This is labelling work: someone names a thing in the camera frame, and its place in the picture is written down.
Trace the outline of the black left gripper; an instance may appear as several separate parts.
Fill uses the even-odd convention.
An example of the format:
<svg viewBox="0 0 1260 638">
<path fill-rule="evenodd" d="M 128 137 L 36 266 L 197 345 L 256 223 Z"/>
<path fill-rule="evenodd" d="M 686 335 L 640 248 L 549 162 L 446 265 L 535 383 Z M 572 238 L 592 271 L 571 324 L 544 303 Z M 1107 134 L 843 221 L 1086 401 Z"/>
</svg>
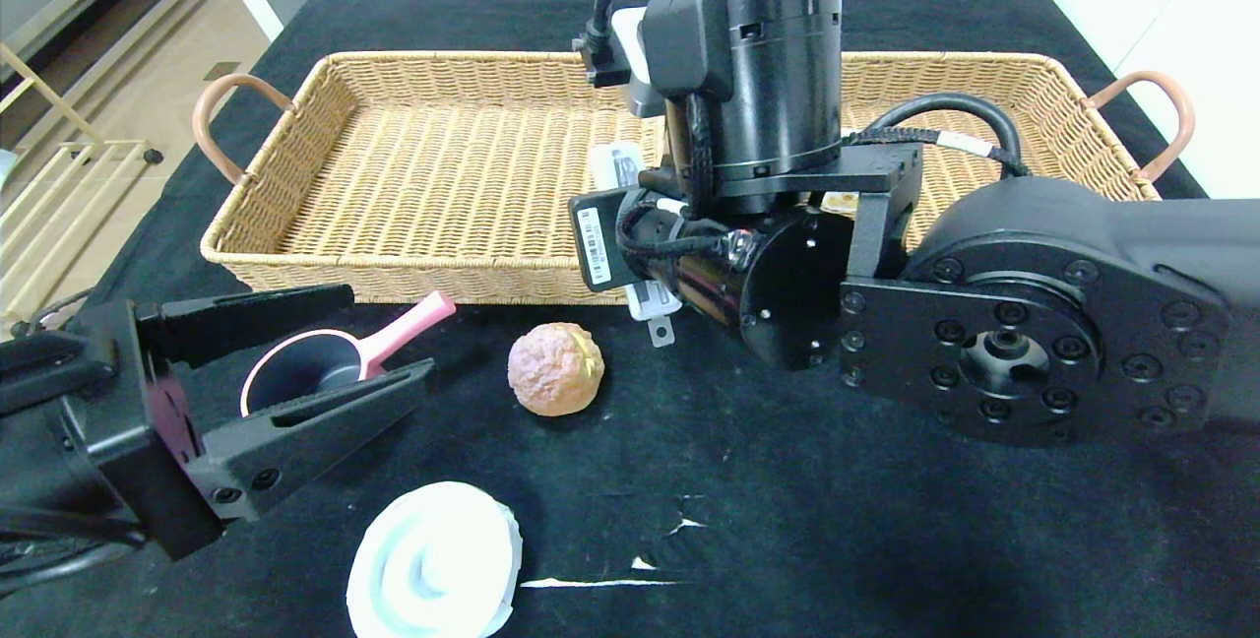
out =
<svg viewBox="0 0 1260 638">
<path fill-rule="evenodd" d="M 89 306 L 3 344 L 3 540 L 158 545 L 181 560 L 413 414 L 432 358 L 233 419 L 199 440 L 171 361 L 203 367 L 352 306 L 349 285 Z"/>
</svg>

